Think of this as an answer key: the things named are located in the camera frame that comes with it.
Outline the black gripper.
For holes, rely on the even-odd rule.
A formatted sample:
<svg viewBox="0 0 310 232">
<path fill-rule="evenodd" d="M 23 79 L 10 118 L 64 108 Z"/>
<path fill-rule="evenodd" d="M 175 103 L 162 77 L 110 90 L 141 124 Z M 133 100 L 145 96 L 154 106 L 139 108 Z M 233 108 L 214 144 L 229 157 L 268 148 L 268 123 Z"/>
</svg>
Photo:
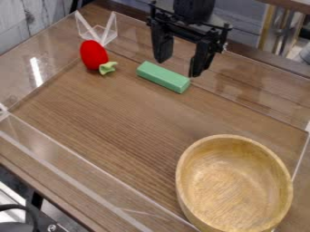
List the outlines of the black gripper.
<svg viewBox="0 0 310 232">
<path fill-rule="evenodd" d="M 233 25 L 214 13 L 215 0 L 150 0 L 150 16 L 147 25 L 151 28 L 154 58 L 166 62 L 174 53 L 175 39 L 170 34 L 169 25 L 197 31 L 191 42 L 197 45 L 190 60 L 189 76 L 199 77 L 210 68 L 214 56 L 221 52 L 221 36 L 226 40 Z"/>
</svg>

